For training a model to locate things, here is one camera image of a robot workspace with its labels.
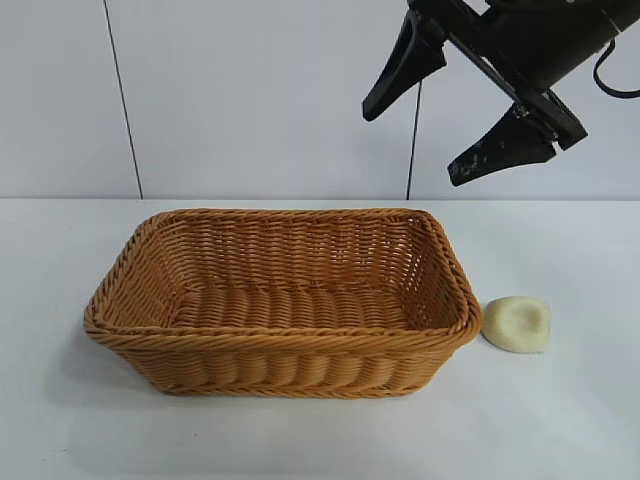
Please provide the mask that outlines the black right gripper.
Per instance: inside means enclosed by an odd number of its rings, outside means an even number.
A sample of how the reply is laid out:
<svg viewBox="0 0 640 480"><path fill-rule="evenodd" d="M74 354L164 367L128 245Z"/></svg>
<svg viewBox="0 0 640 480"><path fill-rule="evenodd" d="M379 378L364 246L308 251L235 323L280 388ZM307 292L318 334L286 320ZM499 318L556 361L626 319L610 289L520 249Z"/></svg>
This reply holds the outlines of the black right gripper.
<svg viewBox="0 0 640 480"><path fill-rule="evenodd" d="M500 120L447 167L453 186L546 163L587 133L553 86L625 29L622 1L492 1L477 13L464 1L411 1L381 74L362 101L374 121L446 65L453 43L513 100Z"/></svg>

